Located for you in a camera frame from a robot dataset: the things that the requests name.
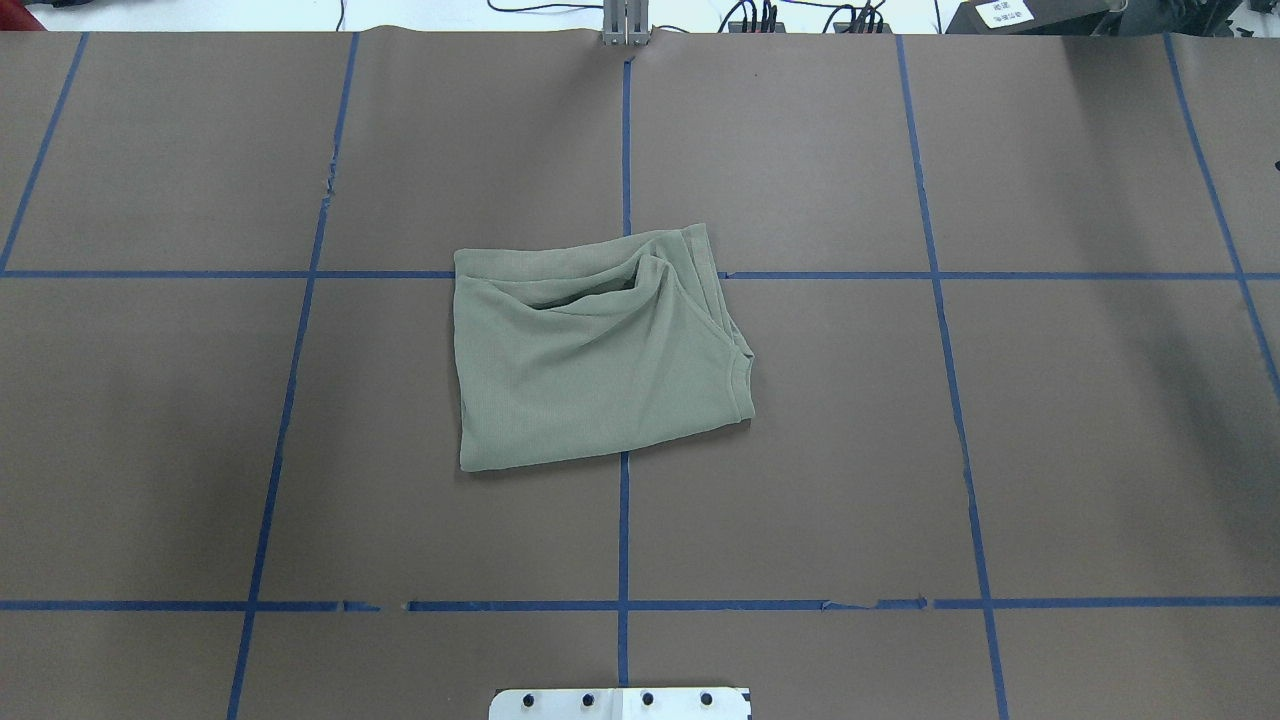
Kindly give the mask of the olive green long-sleeve shirt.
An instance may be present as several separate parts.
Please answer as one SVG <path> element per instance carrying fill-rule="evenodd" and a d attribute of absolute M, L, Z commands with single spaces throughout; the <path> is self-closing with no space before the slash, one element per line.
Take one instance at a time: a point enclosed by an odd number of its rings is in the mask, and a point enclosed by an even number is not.
<path fill-rule="evenodd" d="M 461 249 L 460 468 L 634 451 L 751 420 L 755 355 L 704 224 L 567 249 Z"/>

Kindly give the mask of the black box with white label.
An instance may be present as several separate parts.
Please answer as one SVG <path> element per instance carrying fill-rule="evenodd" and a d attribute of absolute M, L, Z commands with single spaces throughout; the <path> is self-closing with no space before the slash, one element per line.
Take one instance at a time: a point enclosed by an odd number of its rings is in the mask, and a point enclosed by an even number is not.
<path fill-rule="evenodd" d="M 1128 6 L 1128 1 L 964 1 L 943 33 L 1092 36 Z"/>

